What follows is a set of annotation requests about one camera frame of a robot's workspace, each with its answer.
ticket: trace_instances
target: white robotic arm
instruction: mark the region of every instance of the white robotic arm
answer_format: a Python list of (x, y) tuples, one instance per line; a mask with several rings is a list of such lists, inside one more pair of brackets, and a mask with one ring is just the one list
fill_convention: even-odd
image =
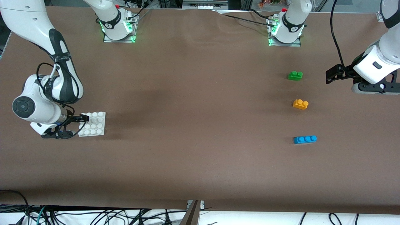
[[(326, 83), (353, 78), (352, 91), (360, 94), (400, 94), (396, 83), (400, 68), (400, 1), (382, 0), (381, 13), (387, 33), (344, 67), (338, 64), (326, 72)], [(392, 75), (391, 81), (385, 77)]]
[(42, 85), (49, 100), (72, 104), (83, 95), (70, 52), (61, 33), (51, 24), (42, 0), (0, 0), (0, 12), (7, 27), (16, 35), (44, 50), (55, 63), (59, 76), (46, 76)]
[(282, 43), (292, 43), (300, 37), (304, 22), (310, 14), (312, 4), (310, 0), (293, 0), (287, 12), (278, 14), (278, 26), (271, 35)]
[(120, 40), (132, 33), (132, 12), (116, 8), (112, 0), (84, 1), (92, 7), (100, 20), (104, 33), (110, 39)]
[(366, 81), (376, 84), (400, 68), (400, 7), (399, 0), (382, 0), (381, 13), (389, 29), (379, 41), (365, 51), (354, 70)]

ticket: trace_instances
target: brown table surface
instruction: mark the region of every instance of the brown table surface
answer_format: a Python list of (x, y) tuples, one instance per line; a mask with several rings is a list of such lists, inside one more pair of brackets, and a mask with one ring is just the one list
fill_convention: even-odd
[[(308, 17), (300, 48), (268, 46), (264, 26), (209, 10), (152, 10), (134, 44), (103, 43), (90, 8), (48, 15), (85, 88), (73, 106), (107, 112), (105, 135), (44, 140), (13, 114), (26, 78), (51, 61), (12, 35), (0, 61), (2, 189), (43, 205), (204, 199), (213, 210), (400, 213), (400, 98), (325, 84), (339, 63), (329, 14)], [(374, 14), (337, 14), (334, 24), (346, 64), (386, 31)], [(301, 81), (287, 79), (293, 70)], [(292, 107), (298, 98), (308, 109)], [(304, 135), (318, 141), (292, 143)]]

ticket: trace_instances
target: orange lego brick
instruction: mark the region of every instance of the orange lego brick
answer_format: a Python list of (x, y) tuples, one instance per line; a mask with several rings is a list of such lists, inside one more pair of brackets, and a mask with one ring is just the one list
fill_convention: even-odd
[(294, 108), (299, 108), (299, 109), (301, 109), (301, 110), (304, 110), (304, 109), (307, 108), (307, 106), (308, 106), (308, 101), (303, 101), (303, 100), (301, 100), (301, 99), (296, 99), (296, 100), (293, 102), (293, 107), (294, 107)]

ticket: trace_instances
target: black cable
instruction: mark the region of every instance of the black cable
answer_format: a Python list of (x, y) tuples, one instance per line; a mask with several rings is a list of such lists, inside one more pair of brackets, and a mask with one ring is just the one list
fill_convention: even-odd
[(9, 189), (3, 189), (3, 190), (0, 190), (0, 192), (11, 192), (11, 193), (14, 193), (14, 194), (18, 194), (19, 196), (21, 196), (24, 199), (24, 202), (25, 202), (25, 205), (26, 205), (25, 214), (27, 214), (27, 216), (28, 216), (28, 224), (30, 224), (29, 205), (28, 205), (28, 201), (26, 200), (25, 196), (23, 194), (21, 194), (21, 192), (19, 192), (19, 191), (9, 190)]
[(141, 8), (141, 9), (139, 10), (139, 12), (138, 12), (136, 15), (131, 16), (131, 17), (128, 17), (128, 20), (137, 17), (137, 16), (142, 12), (142, 10), (144, 10), (144, 8), (145, 8), (145, 7)]
[(99, 212), (87, 212), (87, 213), (59, 213), (56, 214), (55, 216), (59, 216), (59, 215), (86, 215), (86, 214), (98, 214)]
[(261, 15), (259, 12), (257, 12), (256, 10), (249, 8), (248, 11), (252, 11), (255, 12), (259, 17), (264, 18), (264, 19), (268, 19), (269, 16), (263, 16)]
[[(172, 211), (172, 212), (168, 212), (168, 213), (185, 213), (185, 212), (186, 212), (186, 210), (179, 210), (179, 211)], [(138, 223), (137, 225), (142, 225), (144, 222), (146, 222), (146, 221), (149, 220), (149, 219), (157, 219), (156, 217), (158, 217), (158, 216), (160, 216), (160, 215), (164, 215), (164, 214), (165, 214), (165, 213), (159, 213), (159, 214), (157, 214), (157, 215), (154, 215), (154, 216), (151, 216), (151, 217), (147, 217), (147, 218), (144, 219), (143, 222)]]
[(142, 210), (140, 210), (139, 211), (139, 219), (138, 219), (139, 223), (143, 222), (143, 220), (142, 220), (143, 215), (144, 215), (144, 213), (142, 214)]
[(301, 220), (300, 220), (299, 225), (302, 225), (302, 224), (303, 224), (303, 220), (304, 220), (304, 217), (306, 217), (306, 214), (307, 214), (307, 212), (305, 212), (305, 213), (303, 214), (303, 216), (301, 217)]
[(72, 136), (70, 136), (70, 137), (60, 137), (60, 131), (58, 131), (58, 135), (59, 135), (59, 137), (60, 137), (61, 139), (64, 139), (64, 140), (73, 138), (73, 137), (75, 137), (75, 135), (77, 135), (77, 134), (85, 127), (86, 123), (87, 123), (87, 121), (83, 122), (82, 127), (79, 128), (79, 130), (78, 130), (76, 133), (74, 133)]
[(236, 16), (231, 16), (231, 15), (226, 15), (226, 14), (224, 14), (224, 15), (225, 15), (225, 16), (228, 16), (228, 17), (235, 18), (235, 19), (239, 19), (239, 20), (244, 20), (244, 21), (252, 22), (252, 23), (255, 23), (255, 24), (262, 24), (262, 25), (265, 25), (265, 26), (274, 26), (274, 25), (272, 25), (272, 24), (260, 23), (260, 22), (256, 22), (256, 21), (253, 21), (253, 20), (248, 20), (248, 19), (244, 19), (244, 18), (240, 18), (240, 17), (236, 17)]
[(43, 91), (43, 94), (44, 94), (44, 93), (45, 93), (45, 90), (44, 90), (44, 87), (43, 87), (42, 83), (40, 82), (40, 78), (39, 78), (39, 70), (40, 70), (40, 67), (41, 67), (42, 65), (49, 65), (49, 66), (51, 66), (51, 67), (54, 67), (55, 65), (51, 65), (50, 63), (42, 62), (42, 63), (40, 63), (40, 64), (38, 65), (38, 67), (36, 68), (36, 80), (38, 80), (39, 86), (42, 88), (42, 91)]
[(165, 210), (165, 225), (172, 225), (172, 221), (168, 215), (168, 210)]
[(335, 214), (335, 213), (330, 213), (329, 214), (329, 221), (331, 222), (332, 225), (336, 225), (333, 221), (331, 216), (334, 215), (336, 217), (336, 219), (339, 221), (339, 224), (342, 225), (342, 222), (339, 220), (339, 217)]
[[(76, 81), (75, 77), (69, 72), (69, 70), (68, 70), (67, 68), (65, 68), (62, 64), (60, 64), (59, 66), (62, 67), (62, 68), (64, 68), (65, 71), (67, 71), (67, 73), (68, 73), (69, 76), (74, 80), (75, 85), (76, 85), (76, 96), (75, 96), (75, 99), (72, 100), (72, 101), (70, 101), (70, 102), (62, 102), (62, 103), (64, 103), (64, 104), (69, 104), (69, 103), (75, 102), (75, 101), (78, 99), (78, 97), (79, 97), (79, 86), (78, 86), (78, 82)], [(61, 102), (61, 101), (58, 101), (57, 99), (54, 99), (54, 98), (53, 98), (53, 100), (54, 100), (55, 102), (57, 102), (57, 103), (60, 103), (60, 102)]]
[(133, 225), (134, 223), (136, 223), (140, 218), (142, 218), (142, 216), (144, 214), (146, 214), (148, 211), (150, 211), (150, 209), (143, 209), (140, 210), (139, 213), (135, 216), (135, 218), (128, 224), (128, 225)]
[(50, 224), (50, 221), (49, 221), (49, 217), (48, 217), (48, 215), (47, 215), (47, 212), (43, 211), (43, 217), (44, 217), (45, 224)]
[(354, 78), (352, 75), (348, 74), (347, 69), (346, 69), (346, 67), (344, 66), (344, 62), (343, 62), (343, 58), (342, 58), (342, 53), (340, 52), (340, 48), (339, 48), (338, 42), (336, 41), (335, 33), (333, 32), (333, 12), (334, 12), (334, 10), (335, 10), (335, 6), (336, 6), (336, 2), (337, 2), (337, 1), (338, 1), (338, 0), (335, 0), (335, 1), (333, 2), (332, 10), (331, 10), (331, 12), (330, 12), (330, 32), (331, 32), (331, 34), (332, 34), (333, 41), (335, 42), (336, 49), (338, 50), (338, 55), (339, 55), (340, 63), (341, 63), (341, 65), (342, 65), (344, 74), (345, 74), (346, 76), (349, 76), (349, 77), (351, 77), (351, 78)]
[(358, 216), (359, 216), (360, 214), (359, 213), (357, 213), (357, 215), (356, 215), (356, 221), (354, 222), (354, 225), (357, 225), (357, 222), (358, 222)]
[(50, 219), (53, 223), (53, 225), (60, 225), (60, 223), (57, 221), (56, 216), (54, 215), (54, 211), (50, 211)]
[(115, 217), (115, 218), (123, 220), (124, 225), (126, 225), (126, 221), (123, 218), (121, 218), (121, 217)]
[(66, 225), (65, 223), (61, 222), (61, 220), (59, 220), (57, 217), (55, 217), (55, 218), (56, 218), (56, 221), (59, 221), (60, 223), (62, 223), (62, 225)]
[(113, 213), (114, 210), (107, 212), (104, 216), (102, 216), (97, 222), (95, 222), (93, 225), (96, 225), (98, 222), (100, 222), (104, 217), (106, 217), (108, 214)]
[(111, 217), (108, 217), (108, 216), (107, 216), (107, 219), (106, 219), (106, 222), (104, 223), (104, 225), (106, 225), (106, 223), (107, 223), (107, 222), (110, 222), (110, 220), (111, 220), (113, 217), (116, 217), (118, 214), (120, 214), (120, 213), (123, 212), (123, 211), (124, 211), (124, 210), (121, 210), (121, 211), (115, 213), (114, 215), (112, 215)]
[(104, 210), (103, 212), (99, 213), (99, 214), (92, 220), (92, 222), (90, 223), (90, 225), (92, 225), (92, 223), (94, 223), (94, 221), (95, 221), (101, 214), (103, 214), (103, 213), (105, 213), (105, 212), (107, 212), (107, 210)]

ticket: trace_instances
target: floor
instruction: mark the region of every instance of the floor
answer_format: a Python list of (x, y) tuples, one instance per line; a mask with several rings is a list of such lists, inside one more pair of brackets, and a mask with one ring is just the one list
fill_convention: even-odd
[[(330, 12), (334, 0), (328, 0), (321, 12)], [(380, 10), (379, 0), (338, 0), (335, 12), (377, 12)]]
[[(69, 211), (69, 213), (89, 213), (86, 215), (61, 215), (59, 218), (65, 224), (74, 225), (88, 225), (98, 215), (96, 211)], [(135, 216), (139, 210), (127, 210), (128, 216)], [(154, 209), (149, 211), (144, 217), (150, 217), (159, 213), (164, 213), (163, 209)], [(173, 210), (169, 210), (169, 217), (172, 222), (179, 221), (183, 218), (184, 213), (172, 213)], [(24, 214), (23, 213), (0, 213), (0, 225), (8, 225), (16, 223)], [(123, 225), (128, 224), (126, 218), (121, 213), (119, 218), (113, 218), (110, 220), (110, 225)], [(304, 217), (302, 225), (330, 225), (328, 213), (307, 213)], [(353, 225), (355, 224), (356, 215), (349, 213), (337, 213), (337, 217), (340, 219), (339, 223), (336, 218), (332, 215), (332, 221), (338, 225)], [(231, 212), (231, 211), (202, 211), (200, 213), (199, 225), (299, 225), (303, 213), (275, 213), (275, 212)], [(97, 224), (106, 224), (106, 217), (98, 221)], [(164, 215), (160, 215), (158, 219), (151, 219), (144, 222), (144, 225), (162, 225)], [(358, 218), (358, 224), (360, 225), (398, 225), (400, 224), (400, 215), (373, 215), (373, 214), (360, 214)]]

